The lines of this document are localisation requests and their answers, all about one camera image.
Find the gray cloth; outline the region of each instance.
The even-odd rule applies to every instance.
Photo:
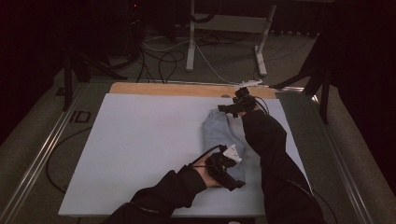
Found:
[[[203,123],[204,127],[204,152],[217,145],[226,145],[230,147],[235,145],[240,158],[243,158],[245,146],[243,142],[237,139],[231,133],[228,125],[227,115],[219,112],[218,109],[212,109]],[[234,167],[228,168],[227,173],[236,180],[245,181],[244,170],[241,163]]]

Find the person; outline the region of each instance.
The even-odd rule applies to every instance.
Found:
[[[286,153],[287,133],[272,116],[258,106],[238,114],[245,138],[261,157],[262,192],[268,223],[325,223],[303,173]],[[151,188],[139,190],[103,223],[167,223],[175,209],[191,207],[196,194],[219,187],[202,158],[192,167],[169,171]]]

